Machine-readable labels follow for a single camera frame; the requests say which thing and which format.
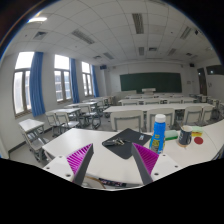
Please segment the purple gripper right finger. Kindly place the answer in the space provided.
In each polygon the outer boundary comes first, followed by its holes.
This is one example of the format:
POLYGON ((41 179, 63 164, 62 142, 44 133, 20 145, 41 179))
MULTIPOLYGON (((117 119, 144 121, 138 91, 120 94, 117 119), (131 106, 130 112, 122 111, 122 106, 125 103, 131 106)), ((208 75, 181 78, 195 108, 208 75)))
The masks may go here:
POLYGON ((152 183, 151 173, 159 155, 137 143, 132 144, 131 153, 137 164, 143 184, 147 185, 152 183))

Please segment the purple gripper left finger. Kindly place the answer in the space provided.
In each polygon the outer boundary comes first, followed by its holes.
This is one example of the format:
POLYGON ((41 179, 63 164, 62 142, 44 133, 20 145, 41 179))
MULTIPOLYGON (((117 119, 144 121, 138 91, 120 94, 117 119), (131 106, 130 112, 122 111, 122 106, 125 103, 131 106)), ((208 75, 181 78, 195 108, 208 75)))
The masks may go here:
POLYGON ((66 157, 70 168, 74 173, 73 182, 79 186, 82 185, 89 162, 93 156, 93 145, 88 144, 66 157))

